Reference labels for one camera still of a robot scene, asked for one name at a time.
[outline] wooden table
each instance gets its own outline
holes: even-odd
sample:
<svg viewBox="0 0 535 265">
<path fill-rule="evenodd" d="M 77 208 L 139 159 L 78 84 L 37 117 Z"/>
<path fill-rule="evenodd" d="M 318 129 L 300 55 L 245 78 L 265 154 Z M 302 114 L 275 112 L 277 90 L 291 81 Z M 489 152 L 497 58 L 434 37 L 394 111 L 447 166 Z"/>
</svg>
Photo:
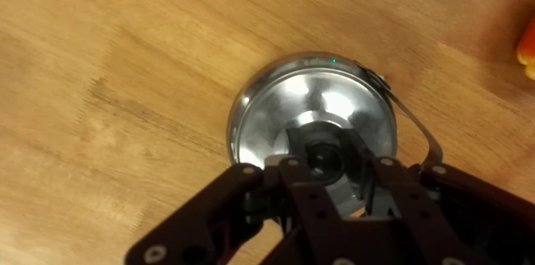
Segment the wooden table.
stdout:
<svg viewBox="0 0 535 265">
<path fill-rule="evenodd" d="M 229 165 L 259 68 L 323 50 L 375 69 L 450 164 L 535 202 L 535 0 L 0 0 L 0 263 L 119 264 Z M 399 115 L 399 157 L 425 140 Z M 268 224 L 235 257 L 279 240 Z"/>
</svg>

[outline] shiny metal surface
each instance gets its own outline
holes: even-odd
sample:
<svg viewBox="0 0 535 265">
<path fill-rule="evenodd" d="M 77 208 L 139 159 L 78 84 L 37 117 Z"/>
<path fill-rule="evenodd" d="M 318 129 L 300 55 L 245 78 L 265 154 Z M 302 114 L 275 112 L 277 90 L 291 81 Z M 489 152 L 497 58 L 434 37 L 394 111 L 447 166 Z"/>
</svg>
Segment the shiny metal surface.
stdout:
<svg viewBox="0 0 535 265">
<path fill-rule="evenodd" d="M 306 52 L 271 63 L 239 93 L 229 117 L 229 156 L 264 168 L 266 157 L 288 153 L 287 128 L 315 121 L 357 130 L 377 156 L 396 154 L 390 103 L 364 70 L 342 56 Z M 346 176 L 327 190 L 342 215 L 360 207 Z"/>
</svg>

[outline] camera lens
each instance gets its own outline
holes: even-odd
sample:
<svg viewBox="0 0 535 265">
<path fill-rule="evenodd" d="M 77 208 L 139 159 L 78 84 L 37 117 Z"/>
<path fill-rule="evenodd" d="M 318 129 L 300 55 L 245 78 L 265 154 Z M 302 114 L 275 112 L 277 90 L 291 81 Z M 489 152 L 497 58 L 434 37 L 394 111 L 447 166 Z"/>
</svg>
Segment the camera lens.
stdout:
<svg viewBox="0 0 535 265">
<path fill-rule="evenodd" d="M 343 160 L 339 148 L 325 143 L 306 147 L 308 166 L 317 181 L 336 182 L 343 173 Z"/>
</svg>

